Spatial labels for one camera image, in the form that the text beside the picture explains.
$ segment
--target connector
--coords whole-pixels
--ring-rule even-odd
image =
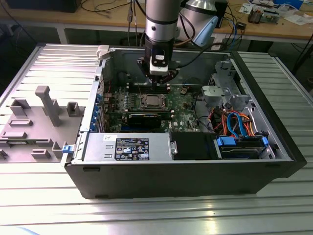
[[[133,22],[133,9],[131,7],[128,9],[127,21],[128,23]]]

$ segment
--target floor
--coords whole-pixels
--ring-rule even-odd
[[[26,27],[26,30],[37,42],[59,43],[59,38],[54,28]],[[67,29],[67,35],[71,44],[107,44],[112,46],[126,46],[128,44],[126,32],[100,31],[100,37],[97,39],[95,31]],[[249,43],[250,41],[243,40],[239,45],[234,46],[232,50],[247,51]],[[34,46],[31,39],[19,27],[14,29],[13,37],[0,37],[0,93],[5,90],[14,75],[19,71]],[[290,70],[299,56],[299,52],[290,43],[274,43],[269,52],[275,53]],[[313,76],[312,64],[313,58],[311,57],[296,75],[297,79],[308,91],[312,89],[307,82],[307,78]]]

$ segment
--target blue latch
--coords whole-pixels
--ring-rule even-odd
[[[262,137],[262,141],[264,145],[267,147],[268,146],[268,139],[266,137]]]
[[[75,151],[75,144],[64,145],[62,148],[62,153],[73,153]]]
[[[219,137],[217,139],[218,146],[222,145],[236,145],[235,139],[232,137]]]

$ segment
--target box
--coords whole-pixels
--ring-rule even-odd
[[[294,6],[295,8],[297,9],[300,9],[302,3],[303,3],[303,0],[273,0],[273,2],[275,4],[289,4],[291,6]]]

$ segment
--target white sticker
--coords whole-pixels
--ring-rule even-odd
[[[164,60],[165,56],[164,55],[156,55],[157,60]]]
[[[117,138],[117,135],[104,135],[103,141],[115,141]]]

